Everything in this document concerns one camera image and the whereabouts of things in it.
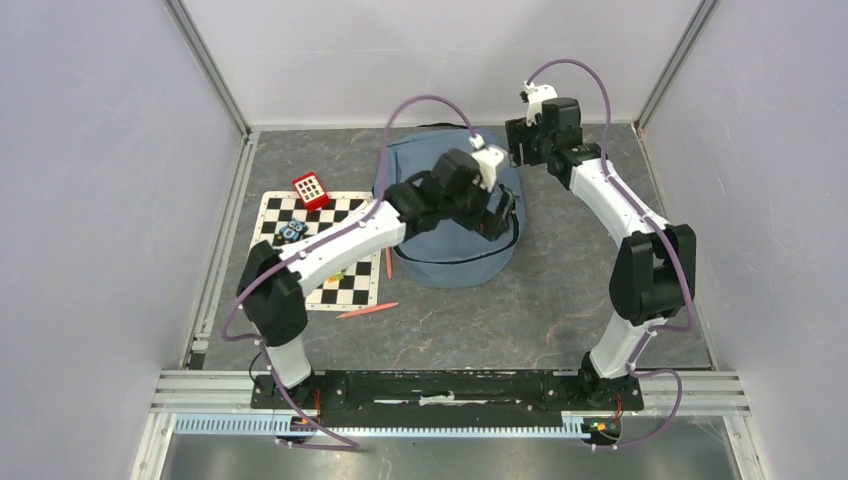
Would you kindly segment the blue student backpack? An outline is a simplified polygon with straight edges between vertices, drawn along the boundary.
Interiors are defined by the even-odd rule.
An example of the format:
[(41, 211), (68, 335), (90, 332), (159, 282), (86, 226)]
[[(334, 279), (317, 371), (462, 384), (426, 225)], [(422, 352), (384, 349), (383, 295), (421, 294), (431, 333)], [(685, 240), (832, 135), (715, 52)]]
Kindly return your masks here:
[[(390, 143), (382, 171), (372, 191), (380, 193), (421, 171), (430, 171), (451, 148), (471, 150), (469, 132), (456, 124), (421, 126), (415, 133)], [(517, 169), (508, 166), (498, 180), (515, 195), (510, 229), (489, 241), (452, 220), (392, 248), (396, 264), (417, 284), (429, 288), (464, 288), (488, 282), (512, 259), (525, 230), (524, 193)]]

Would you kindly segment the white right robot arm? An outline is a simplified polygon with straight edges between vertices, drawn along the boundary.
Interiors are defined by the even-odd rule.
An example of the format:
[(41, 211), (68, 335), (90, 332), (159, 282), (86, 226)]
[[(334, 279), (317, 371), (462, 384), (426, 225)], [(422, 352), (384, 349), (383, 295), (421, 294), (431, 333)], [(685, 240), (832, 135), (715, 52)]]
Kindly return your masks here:
[(506, 122), (518, 165), (543, 165), (599, 219), (618, 252), (609, 280), (614, 314), (587, 354), (577, 382), (580, 400), (602, 408), (632, 374), (647, 343), (682, 308), (693, 307), (696, 236), (672, 225), (626, 185), (605, 150), (583, 139), (577, 100), (532, 90), (521, 96), (524, 118)]

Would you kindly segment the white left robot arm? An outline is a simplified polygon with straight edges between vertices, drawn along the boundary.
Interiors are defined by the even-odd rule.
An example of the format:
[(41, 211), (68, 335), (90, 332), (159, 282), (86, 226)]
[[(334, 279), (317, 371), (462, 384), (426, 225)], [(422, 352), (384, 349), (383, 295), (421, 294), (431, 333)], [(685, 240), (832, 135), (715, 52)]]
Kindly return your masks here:
[(354, 261), (432, 231), (443, 220), (498, 239), (508, 230), (514, 196), (502, 188), (496, 210), (488, 206), (507, 165), (507, 153), (497, 146), (451, 149), (431, 170), (390, 186), (365, 210), (322, 233), (281, 250), (266, 241), (251, 248), (237, 301), (258, 332), (281, 400), (297, 408), (314, 394), (301, 338), (307, 295)]

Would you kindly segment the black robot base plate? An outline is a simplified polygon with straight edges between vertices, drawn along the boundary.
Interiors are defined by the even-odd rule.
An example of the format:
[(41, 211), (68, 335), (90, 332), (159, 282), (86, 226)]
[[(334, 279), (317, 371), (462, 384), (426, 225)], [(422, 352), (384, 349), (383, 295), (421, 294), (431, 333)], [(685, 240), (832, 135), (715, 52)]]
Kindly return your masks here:
[(557, 370), (326, 370), (289, 389), (332, 428), (555, 427), (564, 412), (639, 412), (637, 379)]

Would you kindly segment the orange pencil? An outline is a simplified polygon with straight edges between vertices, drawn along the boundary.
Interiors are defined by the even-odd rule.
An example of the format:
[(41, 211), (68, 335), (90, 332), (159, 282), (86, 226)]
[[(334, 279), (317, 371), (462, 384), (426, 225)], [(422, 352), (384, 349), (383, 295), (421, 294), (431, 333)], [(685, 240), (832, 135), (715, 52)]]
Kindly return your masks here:
[(386, 276), (389, 280), (391, 280), (393, 278), (393, 259), (391, 248), (384, 249), (384, 256)]
[(388, 302), (379, 305), (369, 306), (355, 311), (345, 312), (337, 316), (337, 319), (348, 319), (363, 315), (370, 315), (377, 312), (393, 309), (399, 305), (399, 302)]

